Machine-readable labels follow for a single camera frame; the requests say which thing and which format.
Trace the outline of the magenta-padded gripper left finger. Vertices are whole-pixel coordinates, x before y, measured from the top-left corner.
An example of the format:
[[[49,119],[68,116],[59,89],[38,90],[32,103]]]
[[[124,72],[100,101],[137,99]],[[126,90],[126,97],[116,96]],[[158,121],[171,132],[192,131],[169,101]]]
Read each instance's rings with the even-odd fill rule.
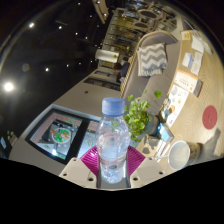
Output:
[[[96,187],[98,174],[98,152],[92,147],[80,158],[72,157],[59,176],[81,187]]]

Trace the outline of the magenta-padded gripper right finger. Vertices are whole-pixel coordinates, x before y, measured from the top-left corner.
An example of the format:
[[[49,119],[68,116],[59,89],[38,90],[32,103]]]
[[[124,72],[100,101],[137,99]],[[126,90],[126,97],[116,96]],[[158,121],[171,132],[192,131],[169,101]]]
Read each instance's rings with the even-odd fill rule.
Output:
[[[159,163],[145,157],[135,148],[129,146],[127,151],[127,174],[131,188],[140,188],[165,176]]]

